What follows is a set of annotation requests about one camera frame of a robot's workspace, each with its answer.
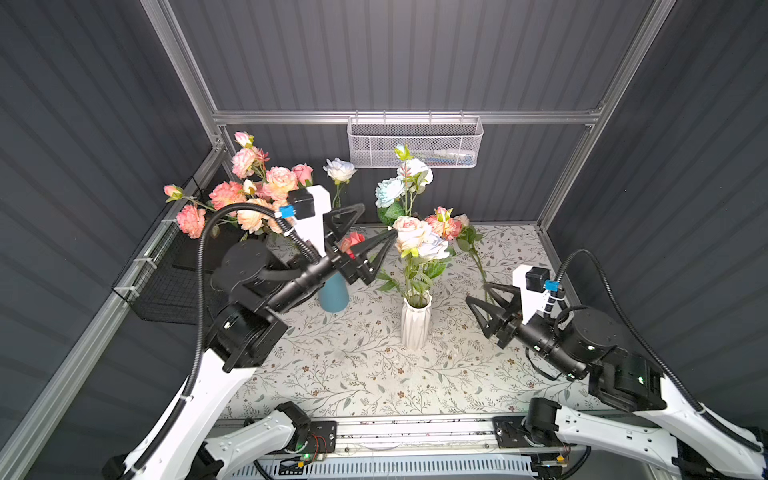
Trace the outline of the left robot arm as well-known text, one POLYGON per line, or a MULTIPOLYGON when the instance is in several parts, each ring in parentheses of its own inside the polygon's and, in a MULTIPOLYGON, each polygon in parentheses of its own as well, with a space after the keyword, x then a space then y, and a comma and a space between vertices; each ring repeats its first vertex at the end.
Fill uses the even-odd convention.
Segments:
POLYGON ((344 251, 340 242, 363 213, 356 204, 328 212, 294 202, 278 210, 252 203, 228 205, 272 219, 298 248, 290 263, 261 241, 231 247, 205 274, 207 231, 197 250, 197 338, 191 372, 158 422, 127 454, 109 459, 106 479, 223 479, 277 452, 301 457, 316 442, 310 417, 284 402, 233 433, 209 433, 231 397, 262 366, 288 330, 282 314, 311 299, 335 274, 348 283, 376 279, 397 233, 389 230, 344 251))

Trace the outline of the pink spray rose stem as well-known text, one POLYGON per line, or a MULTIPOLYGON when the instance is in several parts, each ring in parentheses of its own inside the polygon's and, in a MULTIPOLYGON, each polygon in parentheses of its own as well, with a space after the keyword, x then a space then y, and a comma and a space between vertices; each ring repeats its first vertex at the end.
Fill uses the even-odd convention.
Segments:
POLYGON ((235 203, 248 200, 244 187, 235 181, 222 182, 209 194, 207 202, 186 195, 184 190, 174 184, 165 185, 163 193, 167 203, 181 202, 184 206, 176 214, 175 221, 179 229, 191 239, 202 236, 209 214, 235 203))

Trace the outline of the cream double peony stem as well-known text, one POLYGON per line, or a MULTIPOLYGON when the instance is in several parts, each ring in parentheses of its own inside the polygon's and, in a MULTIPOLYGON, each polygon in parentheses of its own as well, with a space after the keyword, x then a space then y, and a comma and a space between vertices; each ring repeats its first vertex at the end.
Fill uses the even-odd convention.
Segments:
MULTIPOLYGON (((281 207, 288 206, 288 202, 286 200, 270 202, 262 198, 249 199, 248 203, 269 208, 275 212, 277 212, 281 207)), ((249 232, 250 234, 259 234, 268 231, 276 234, 283 233, 283 230, 273 218, 257 211, 240 210, 237 212, 237 221, 240 225, 240 228, 249 232)))

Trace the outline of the white ribbed vase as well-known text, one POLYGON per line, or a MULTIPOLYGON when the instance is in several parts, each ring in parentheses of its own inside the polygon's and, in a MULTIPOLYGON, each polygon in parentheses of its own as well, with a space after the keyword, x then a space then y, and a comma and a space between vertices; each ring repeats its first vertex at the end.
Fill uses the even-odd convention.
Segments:
POLYGON ((420 350, 425 346, 431 324, 431 295, 426 293, 419 297, 419 301, 419 307, 415 307, 408 299, 403 300, 401 339, 410 350, 420 350))

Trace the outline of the pink multi-bloom rose stem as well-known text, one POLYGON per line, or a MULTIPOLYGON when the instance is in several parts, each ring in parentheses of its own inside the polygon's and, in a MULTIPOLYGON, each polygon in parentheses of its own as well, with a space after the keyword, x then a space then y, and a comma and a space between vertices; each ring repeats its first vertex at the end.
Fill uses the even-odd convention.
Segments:
POLYGON ((266 177, 266 163, 270 160, 269 154, 254 145, 254 136, 247 132, 236 132, 236 143, 241 149, 232 157, 232 173, 241 180, 257 176, 260 179, 266 177))

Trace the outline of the cream pink peony stem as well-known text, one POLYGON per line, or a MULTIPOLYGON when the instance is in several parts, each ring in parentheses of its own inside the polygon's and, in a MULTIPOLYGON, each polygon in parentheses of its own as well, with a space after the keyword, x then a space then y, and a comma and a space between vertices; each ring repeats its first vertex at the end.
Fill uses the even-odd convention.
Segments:
POLYGON ((404 261, 404 298, 414 308, 423 308, 427 303, 426 293, 429 280, 422 271, 420 247, 431 232, 429 225, 414 217, 401 216, 393 228, 397 231, 396 247, 404 261))

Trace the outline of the blue ceramic vase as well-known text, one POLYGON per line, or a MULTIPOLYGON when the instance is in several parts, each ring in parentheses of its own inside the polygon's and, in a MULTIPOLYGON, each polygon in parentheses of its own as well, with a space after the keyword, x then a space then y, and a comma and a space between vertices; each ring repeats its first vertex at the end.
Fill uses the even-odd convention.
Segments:
POLYGON ((349 304, 347 282, 340 273, 329 278, 318 292, 320 307, 328 313, 340 313, 349 304))

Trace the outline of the coral spray rose stem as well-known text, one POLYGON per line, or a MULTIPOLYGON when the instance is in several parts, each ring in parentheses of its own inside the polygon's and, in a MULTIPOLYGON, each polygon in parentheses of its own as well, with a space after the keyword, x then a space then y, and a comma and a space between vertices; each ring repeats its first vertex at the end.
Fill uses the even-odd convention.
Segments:
POLYGON ((452 210, 445 207, 437 207, 425 221, 436 235, 448 241, 457 239, 464 228, 462 221, 454 218, 452 210))

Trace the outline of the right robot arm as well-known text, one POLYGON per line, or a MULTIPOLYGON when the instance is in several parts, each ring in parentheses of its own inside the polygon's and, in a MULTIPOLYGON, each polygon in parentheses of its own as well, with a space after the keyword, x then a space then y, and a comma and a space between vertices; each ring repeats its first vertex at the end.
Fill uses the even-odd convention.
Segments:
POLYGON ((555 378, 584 380, 601 403, 648 421, 632 425, 535 397, 522 422, 536 446, 582 445, 695 479, 764 479, 767 445, 758 429, 738 427, 686 392, 681 381, 639 349, 625 320, 565 301, 553 280, 487 283, 487 299, 466 304, 487 338, 500 347, 518 341, 555 369, 555 378))

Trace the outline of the coral red rose stem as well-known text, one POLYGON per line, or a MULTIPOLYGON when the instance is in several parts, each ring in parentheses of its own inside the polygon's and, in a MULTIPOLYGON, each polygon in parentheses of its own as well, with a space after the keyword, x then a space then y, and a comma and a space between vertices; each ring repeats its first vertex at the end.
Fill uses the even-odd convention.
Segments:
POLYGON ((344 237, 340 243, 340 250, 346 253, 350 258, 355 259, 356 255, 352 252, 355 245, 361 244, 366 240, 365 236, 358 232, 351 232, 344 237))

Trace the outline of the white green flower stem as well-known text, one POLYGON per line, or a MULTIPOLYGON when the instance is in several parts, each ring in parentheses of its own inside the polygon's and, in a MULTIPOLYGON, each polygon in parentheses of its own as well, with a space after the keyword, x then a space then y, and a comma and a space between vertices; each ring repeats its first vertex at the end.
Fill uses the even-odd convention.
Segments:
POLYGON ((375 206, 379 220, 392 226, 401 216, 412 216, 414 202, 432 183, 432 169, 416 158, 407 144, 394 148, 399 160, 396 175, 379 182, 375 188, 375 206))

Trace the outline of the pale blue white rose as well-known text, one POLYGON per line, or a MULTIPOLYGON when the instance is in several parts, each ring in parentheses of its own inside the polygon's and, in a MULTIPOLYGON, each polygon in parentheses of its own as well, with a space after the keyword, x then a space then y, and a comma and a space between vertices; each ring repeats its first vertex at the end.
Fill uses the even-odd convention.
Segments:
POLYGON ((412 281, 419 306, 428 303, 429 289, 445 271, 450 256, 449 242, 436 234, 428 235, 419 246, 416 274, 412 281))

